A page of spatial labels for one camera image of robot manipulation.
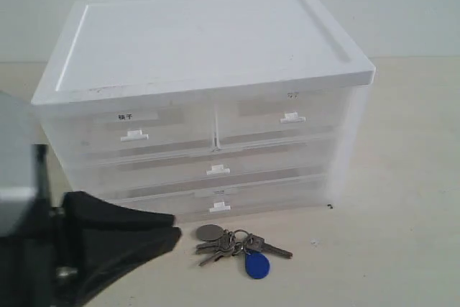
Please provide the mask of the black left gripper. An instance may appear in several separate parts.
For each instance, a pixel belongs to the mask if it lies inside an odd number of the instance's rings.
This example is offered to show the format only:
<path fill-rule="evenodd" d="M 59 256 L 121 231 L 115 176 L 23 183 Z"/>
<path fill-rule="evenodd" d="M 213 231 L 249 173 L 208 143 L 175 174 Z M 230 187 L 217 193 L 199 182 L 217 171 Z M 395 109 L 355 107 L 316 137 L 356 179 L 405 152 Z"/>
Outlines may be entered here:
<path fill-rule="evenodd" d="M 32 184 L 1 192 L 1 305 L 84 306 L 139 266 L 174 250 L 172 214 L 129 209 L 83 191 L 63 197 L 70 231 L 84 233 L 79 268 L 66 261 L 52 206 L 47 146 L 32 145 Z"/>

